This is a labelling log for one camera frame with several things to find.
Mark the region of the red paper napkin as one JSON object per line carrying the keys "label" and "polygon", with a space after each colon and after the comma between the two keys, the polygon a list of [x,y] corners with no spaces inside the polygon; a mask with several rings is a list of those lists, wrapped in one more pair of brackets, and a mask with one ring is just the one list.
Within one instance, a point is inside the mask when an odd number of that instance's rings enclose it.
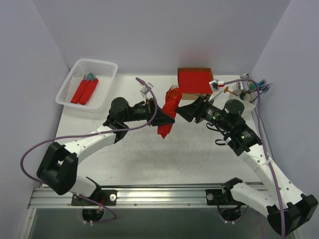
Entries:
{"label": "red paper napkin", "polygon": [[[165,104],[162,108],[162,112],[170,116],[171,118],[175,119],[176,112],[175,109],[178,108],[180,100],[182,98],[182,92],[180,90],[179,97],[177,99],[168,99],[165,96]],[[171,132],[173,124],[168,124],[164,126],[158,127],[158,134],[165,139],[165,137]]]}

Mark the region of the white plastic basket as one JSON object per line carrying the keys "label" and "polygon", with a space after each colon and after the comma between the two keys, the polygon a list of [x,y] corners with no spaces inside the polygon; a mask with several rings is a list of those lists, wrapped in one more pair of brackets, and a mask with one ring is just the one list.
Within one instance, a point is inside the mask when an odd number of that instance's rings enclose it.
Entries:
{"label": "white plastic basket", "polygon": [[63,82],[55,101],[65,107],[99,113],[117,70],[118,65],[115,63],[80,59]]}

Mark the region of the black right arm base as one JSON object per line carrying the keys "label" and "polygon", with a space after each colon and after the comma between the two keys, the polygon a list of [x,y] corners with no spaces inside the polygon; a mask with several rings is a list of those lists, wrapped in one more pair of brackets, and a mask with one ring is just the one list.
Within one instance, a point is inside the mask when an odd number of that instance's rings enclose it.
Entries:
{"label": "black right arm base", "polygon": [[249,207],[241,202],[228,197],[222,189],[206,189],[206,204],[216,206],[218,213],[226,224],[234,225],[248,211]]}

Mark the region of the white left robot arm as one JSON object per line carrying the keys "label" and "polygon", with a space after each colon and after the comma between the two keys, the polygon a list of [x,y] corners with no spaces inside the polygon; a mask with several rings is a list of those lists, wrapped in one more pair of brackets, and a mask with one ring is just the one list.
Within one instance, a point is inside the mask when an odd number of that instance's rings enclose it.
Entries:
{"label": "white left robot arm", "polygon": [[96,151],[123,139],[129,130],[127,122],[140,120],[146,120],[151,126],[175,122],[153,98],[131,107],[123,97],[117,97],[111,102],[106,121],[91,136],[66,144],[50,144],[36,172],[37,177],[58,195],[81,194],[88,204],[97,204],[101,199],[99,186],[88,177],[79,176],[78,165]]}

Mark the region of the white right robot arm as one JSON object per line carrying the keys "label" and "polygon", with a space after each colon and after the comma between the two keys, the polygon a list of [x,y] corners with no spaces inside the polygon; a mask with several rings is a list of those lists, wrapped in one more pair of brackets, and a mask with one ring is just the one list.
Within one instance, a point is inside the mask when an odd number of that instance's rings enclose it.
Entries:
{"label": "white right robot arm", "polygon": [[244,105],[238,100],[230,99],[219,109],[204,96],[175,109],[187,122],[204,120],[215,126],[223,135],[223,143],[252,169],[268,191],[262,193],[235,177],[222,185],[222,200],[251,207],[267,218],[276,233],[287,236],[312,218],[318,200],[297,188],[276,165],[242,118],[243,111]]}

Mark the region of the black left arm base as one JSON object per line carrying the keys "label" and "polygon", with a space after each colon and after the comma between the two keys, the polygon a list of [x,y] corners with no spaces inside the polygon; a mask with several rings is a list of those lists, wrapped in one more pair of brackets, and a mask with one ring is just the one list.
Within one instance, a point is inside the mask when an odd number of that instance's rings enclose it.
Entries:
{"label": "black left arm base", "polygon": [[81,217],[86,223],[98,224],[117,219],[117,214],[109,208],[117,203],[118,191],[115,189],[101,189],[89,198],[72,195],[71,205],[82,207]]}

